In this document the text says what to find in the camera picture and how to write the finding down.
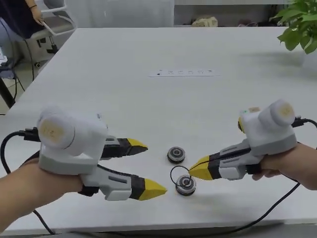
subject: person's arm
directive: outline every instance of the person's arm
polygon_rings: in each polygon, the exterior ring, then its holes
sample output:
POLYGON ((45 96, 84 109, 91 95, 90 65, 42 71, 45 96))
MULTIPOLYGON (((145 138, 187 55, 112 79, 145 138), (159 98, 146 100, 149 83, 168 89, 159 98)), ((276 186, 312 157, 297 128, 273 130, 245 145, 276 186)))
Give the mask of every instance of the person's arm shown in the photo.
POLYGON ((35 0, 25 0, 26 4, 28 5, 29 9, 32 12, 33 15, 33 19, 39 24, 39 25, 43 25, 42 21, 42 13, 39 10, 38 6, 35 3, 35 0))
POLYGON ((29 8, 36 6, 35 0, 25 0, 29 8))
POLYGON ((34 160, 0 178, 0 233, 18 218, 68 192, 78 192, 78 176, 59 176, 41 170, 34 160))

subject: yellow sticker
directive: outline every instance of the yellow sticker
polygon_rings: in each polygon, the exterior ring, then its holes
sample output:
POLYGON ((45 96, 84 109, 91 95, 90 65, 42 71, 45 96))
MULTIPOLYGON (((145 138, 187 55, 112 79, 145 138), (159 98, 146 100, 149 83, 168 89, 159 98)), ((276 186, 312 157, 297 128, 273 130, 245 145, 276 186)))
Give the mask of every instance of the yellow sticker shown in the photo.
POLYGON ((279 113, 282 117, 288 117, 294 114, 293 107, 289 103, 285 103, 279 108, 279 113))
POLYGON ((39 132, 43 137, 49 139, 53 143, 59 143, 64 135, 63 128, 49 120, 44 120, 42 122, 39 132))
POLYGON ((259 111, 260 111, 260 108, 258 108, 258 107, 249 108, 249 112, 251 112, 251 113, 256 113, 256 112, 259 112, 259 111))

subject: yellow fingertip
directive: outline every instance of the yellow fingertip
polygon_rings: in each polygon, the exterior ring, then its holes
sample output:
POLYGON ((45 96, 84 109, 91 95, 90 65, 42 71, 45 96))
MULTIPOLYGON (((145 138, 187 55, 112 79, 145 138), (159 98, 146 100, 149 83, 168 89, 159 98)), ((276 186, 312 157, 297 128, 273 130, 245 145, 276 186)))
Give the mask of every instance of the yellow fingertip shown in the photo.
POLYGON ((167 189, 162 185, 158 184, 155 181, 145 178, 145 190, 141 194, 138 200, 144 201, 151 198, 155 198, 161 195, 164 195, 167 192, 167 189))
POLYGON ((209 155, 208 156, 205 156, 205 157, 202 157, 196 164, 194 164, 189 170, 191 170, 192 168, 194 168, 195 166, 199 165, 200 163, 204 163, 204 164, 207 164, 208 166, 208 162, 209 161, 209 155))
POLYGON ((194 169, 190 170, 189 172, 190 176, 193 176, 195 178, 203 179, 203 180, 212 180, 212 176, 208 170, 208 164, 202 164, 198 165, 194 169))
POLYGON ((147 145, 143 144, 142 142, 140 142, 136 139, 127 138, 127 140, 129 141, 131 146, 141 146, 141 147, 147 148, 147 145))
POLYGON ((194 166, 189 169, 189 175, 203 180, 212 180, 208 170, 209 156, 201 158, 194 166))

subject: person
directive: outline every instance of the person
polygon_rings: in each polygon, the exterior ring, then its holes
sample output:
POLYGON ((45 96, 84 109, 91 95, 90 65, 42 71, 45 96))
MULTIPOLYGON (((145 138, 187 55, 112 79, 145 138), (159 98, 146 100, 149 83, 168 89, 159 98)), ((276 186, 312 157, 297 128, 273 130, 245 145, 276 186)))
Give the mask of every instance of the person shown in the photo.
POLYGON ((35 0, 0 0, 0 17, 12 31, 25 39, 44 29, 35 0))
MULTIPOLYGON (((34 209, 54 202, 69 192, 79 192, 78 176, 60 176, 41 170, 38 159, 30 160, 11 174, 0 178, 0 232, 34 209)), ((254 180, 286 175, 310 190, 317 190, 317 150, 298 144, 294 149, 261 161, 263 172, 254 180)))

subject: metal washer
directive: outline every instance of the metal washer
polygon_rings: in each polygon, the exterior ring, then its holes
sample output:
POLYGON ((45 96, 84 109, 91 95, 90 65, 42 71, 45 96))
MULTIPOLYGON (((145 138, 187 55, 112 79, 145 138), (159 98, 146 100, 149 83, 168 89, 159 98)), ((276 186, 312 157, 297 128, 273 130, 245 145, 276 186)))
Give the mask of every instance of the metal washer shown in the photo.
POLYGON ((176 191, 183 196, 190 196, 196 190, 196 181, 189 175, 182 175, 176 181, 176 191))
POLYGON ((182 163, 185 159, 185 150, 180 147, 172 147, 167 153, 167 158, 173 164, 182 163))

